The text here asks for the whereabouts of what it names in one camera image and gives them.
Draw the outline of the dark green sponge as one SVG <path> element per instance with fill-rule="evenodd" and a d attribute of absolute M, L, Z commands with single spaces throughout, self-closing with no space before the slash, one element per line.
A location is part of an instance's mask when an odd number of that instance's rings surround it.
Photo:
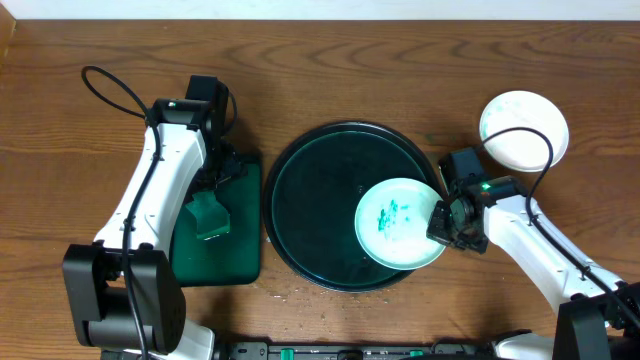
<path fill-rule="evenodd" d="M 197 192 L 192 198 L 186 208 L 195 219 L 195 234 L 198 240 L 210 240 L 230 232 L 230 214 L 217 200 L 214 192 Z"/>

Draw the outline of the white plate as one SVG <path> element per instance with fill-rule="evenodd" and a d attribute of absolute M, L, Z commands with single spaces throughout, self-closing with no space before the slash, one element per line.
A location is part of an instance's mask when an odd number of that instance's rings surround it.
<path fill-rule="evenodd" d="M 520 172 L 541 172 L 552 146 L 557 164 L 569 148 L 570 133 L 560 109 L 534 92 L 515 90 L 502 93 L 484 108 L 479 134 L 485 149 L 501 165 Z"/>
<path fill-rule="evenodd" d="M 382 181 L 361 198 L 354 230 L 365 253 L 377 263 L 401 271 L 434 262 L 445 246 L 427 237 L 429 220 L 441 196 L 409 178 Z"/>

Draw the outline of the white plate back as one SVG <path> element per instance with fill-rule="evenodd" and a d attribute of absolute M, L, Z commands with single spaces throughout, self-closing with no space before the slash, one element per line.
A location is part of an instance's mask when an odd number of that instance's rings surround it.
<path fill-rule="evenodd" d="M 541 172 L 552 146 L 557 164 L 569 148 L 570 133 L 560 109 L 534 92 L 515 90 L 502 93 L 484 108 L 479 134 L 485 149 L 501 165 L 520 172 Z"/>

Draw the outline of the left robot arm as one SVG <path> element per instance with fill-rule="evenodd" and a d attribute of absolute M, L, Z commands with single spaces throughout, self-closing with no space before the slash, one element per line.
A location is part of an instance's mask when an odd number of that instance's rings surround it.
<path fill-rule="evenodd" d="M 210 359 L 215 334 L 186 317 L 170 265 L 174 226 L 193 180 L 211 184 L 231 151 L 223 136 L 236 112 L 219 100 L 159 99 L 146 110 L 142 153 L 116 210 L 89 245 L 62 263 L 78 342 L 131 359 Z"/>

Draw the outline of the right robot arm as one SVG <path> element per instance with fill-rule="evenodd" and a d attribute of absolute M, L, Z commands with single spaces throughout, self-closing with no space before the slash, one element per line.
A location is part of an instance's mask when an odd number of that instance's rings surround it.
<path fill-rule="evenodd" d="M 438 201 L 429 239 L 484 253 L 495 245 L 529 277 L 557 316 L 553 337 L 516 331 L 492 341 L 498 359 L 636 359 L 639 286 L 579 250 L 513 177 L 471 176 Z"/>

